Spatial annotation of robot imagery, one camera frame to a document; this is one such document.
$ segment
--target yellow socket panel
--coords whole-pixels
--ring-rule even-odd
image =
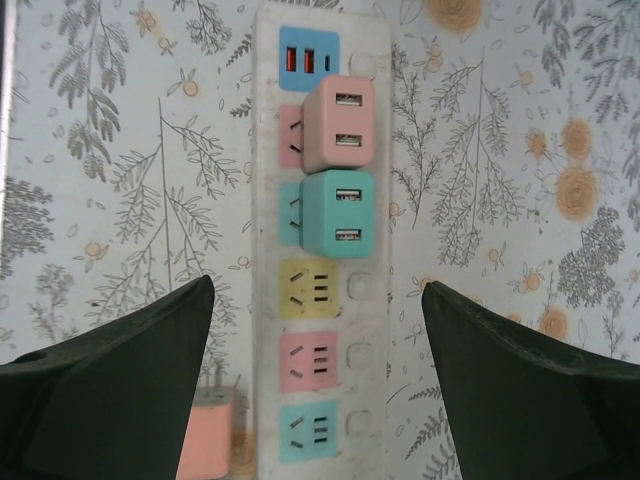
[[[280,263],[280,316],[284,320],[333,318],[340,313],[339,264],[324,258]]]

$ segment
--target usb charger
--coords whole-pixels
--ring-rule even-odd
[[[302,104],[307,173],[362,168],[374,156],[375,90],[364,77],[328,75]]]
[[[302,249],[328,258],[365,258],[375,241],[375,181],[361,170],[327,170],[306,177]]]

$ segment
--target power strip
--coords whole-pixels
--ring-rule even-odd
[[[386,478],[391,33],[374,17],[265,2],[253,42],[258,480]],[[299,107],[327,74],[375,88],[375,156],[360,170],[375,180],[374,250],[361,259],[298,243]]]

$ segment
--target floral wallpaper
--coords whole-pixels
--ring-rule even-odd
[[[260,2],[15,1],[0,362],[209,274],[202,376],[238,389],[234,472],[250,476]],[[388,480],[460,479],[430,281],[640,363],[640,1],[280,1],[395,30]]]

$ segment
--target teal usb charger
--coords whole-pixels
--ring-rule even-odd
[[[301,246],[327,258],[366,258],[375,246],[375,180],[362,170],[327,170],[302,182]]]

